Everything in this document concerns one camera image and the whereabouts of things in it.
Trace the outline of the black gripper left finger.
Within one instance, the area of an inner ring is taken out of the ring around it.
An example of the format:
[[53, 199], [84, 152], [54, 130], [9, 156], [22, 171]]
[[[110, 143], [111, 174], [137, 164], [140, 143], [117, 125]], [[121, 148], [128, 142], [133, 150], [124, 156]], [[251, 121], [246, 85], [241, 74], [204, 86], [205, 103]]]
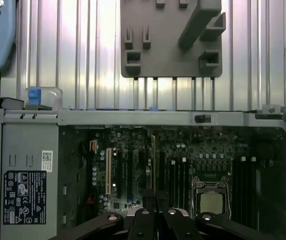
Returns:
[[99, 215], [55, 236], [56, 240], [153, 240], [155, 239], [156, 196], [148, 189], [143, 207], [121, 216], [115, 212]]

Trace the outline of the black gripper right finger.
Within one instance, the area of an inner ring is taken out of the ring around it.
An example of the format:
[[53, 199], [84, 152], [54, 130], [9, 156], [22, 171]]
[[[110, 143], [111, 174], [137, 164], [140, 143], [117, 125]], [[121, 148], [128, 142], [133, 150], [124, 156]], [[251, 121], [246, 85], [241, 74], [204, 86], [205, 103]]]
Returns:
[[274, 240], [275, 237], [228, 219], [221, 214], [205, 212], [195, 219], [171, 208], [165, 191], [157, 192], [157, 211], [160, 214], [162, 240]]

